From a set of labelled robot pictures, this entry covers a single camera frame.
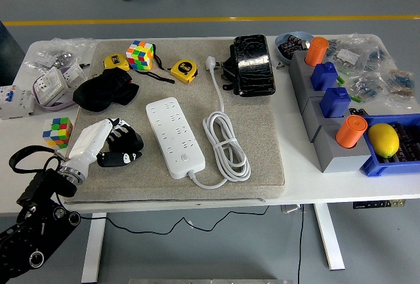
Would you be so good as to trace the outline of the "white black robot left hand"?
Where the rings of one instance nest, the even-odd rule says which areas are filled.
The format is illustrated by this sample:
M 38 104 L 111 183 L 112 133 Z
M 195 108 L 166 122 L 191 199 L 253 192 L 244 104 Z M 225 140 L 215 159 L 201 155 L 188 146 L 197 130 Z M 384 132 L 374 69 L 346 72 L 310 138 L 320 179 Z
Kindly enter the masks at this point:
M 90 164 L 125 166 L 141 156 L 143 147 L 141 136 L 126 121 L 107 118 L 83 129 L 61 171 L 86 178 Z

